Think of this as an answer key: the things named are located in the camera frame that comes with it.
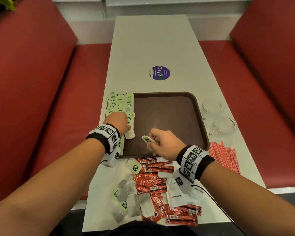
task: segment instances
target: white table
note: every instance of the white table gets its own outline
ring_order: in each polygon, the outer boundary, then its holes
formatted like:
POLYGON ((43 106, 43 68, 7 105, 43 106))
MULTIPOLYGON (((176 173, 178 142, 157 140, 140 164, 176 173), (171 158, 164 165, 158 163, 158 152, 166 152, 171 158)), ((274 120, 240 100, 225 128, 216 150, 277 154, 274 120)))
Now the white table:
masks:
MULTIPOLYGON (((224 115, 232 117, 185 15, 117 17, 100 122, 104 120, 112 90, 128 93, 186 91, 197 98, 199 105, 206 97, 214 97, 224 105, 224 115), (151 78, 149 71, 154 66, 168 68, 169 78, 163 81, 151 78)), ((205 125, 209 131, 210 119, 205 120, 205 125)), ((228 137, 225 144, 236 149, 242 175, 264 187, 240 131, 228 137)), ((110 195, 128 172, 124 161, 119 160, 114 168, 99 166, 89 188, 83 232, 118 226, 110 214, 113 206, 110 195)), ((228 221, 209 197, 203 202, 202 211, 199 223, 228 221)))

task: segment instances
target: clear glass mug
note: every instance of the clear glass mug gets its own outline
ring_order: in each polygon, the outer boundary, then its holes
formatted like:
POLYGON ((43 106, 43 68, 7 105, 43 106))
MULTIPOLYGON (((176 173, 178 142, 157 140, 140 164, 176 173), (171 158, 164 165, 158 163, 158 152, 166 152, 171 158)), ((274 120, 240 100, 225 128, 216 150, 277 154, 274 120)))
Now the clear glass mug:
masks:
POLYGON ((208 115, 216 116, 221 114, 223 111, 223 105, 213 98, 204 99, 200 109, 202 120, 205 120, 208 115))
POLYGON ((221 138, 235 133, 237 129, 238 126, 234 119, 220 115, 214 118, 209 135, 221 138))

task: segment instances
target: forearm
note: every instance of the forearm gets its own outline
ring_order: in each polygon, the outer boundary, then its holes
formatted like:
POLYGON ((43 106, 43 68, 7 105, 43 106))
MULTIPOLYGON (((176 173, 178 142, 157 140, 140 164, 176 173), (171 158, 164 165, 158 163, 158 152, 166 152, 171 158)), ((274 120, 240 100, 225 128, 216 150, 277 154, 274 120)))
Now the forearm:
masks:
POLYGON ((88 188, 104 154, 98 140, 87 139, 32 177, 0 202, 0 235, 48 235, 88 188))
POLYGON ((200 182, 249 235, 295 235, 295 206, 213 162, 200 182))

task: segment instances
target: purple round sticker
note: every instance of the purple round sticker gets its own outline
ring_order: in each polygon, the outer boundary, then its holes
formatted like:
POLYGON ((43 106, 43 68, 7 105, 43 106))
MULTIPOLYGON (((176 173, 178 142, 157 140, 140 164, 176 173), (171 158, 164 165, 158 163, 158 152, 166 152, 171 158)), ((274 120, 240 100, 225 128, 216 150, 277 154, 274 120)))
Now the purple round sticker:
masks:
POLYGON ((170 76, 169 69, 164 66, 154 66, 152 69, 153 74, 150 71, 150 76, 155 80, 166 80, 170 76))

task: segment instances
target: person's right arm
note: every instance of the person's right arm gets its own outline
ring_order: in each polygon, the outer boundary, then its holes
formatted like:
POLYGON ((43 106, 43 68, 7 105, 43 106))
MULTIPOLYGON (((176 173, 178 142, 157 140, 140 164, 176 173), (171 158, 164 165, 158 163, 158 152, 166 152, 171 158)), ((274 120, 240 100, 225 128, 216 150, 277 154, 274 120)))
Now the person's right arm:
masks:
MULTIPOLYGON (((167 160, 176 160, 186 146, 171 131, 152 129, 149 135, 159 143, 150 144, 153 154, 167 160)), ((267 189, 216 162, 207 166, 199 180, 248 235, 295 235, 295 206, 267 189)))

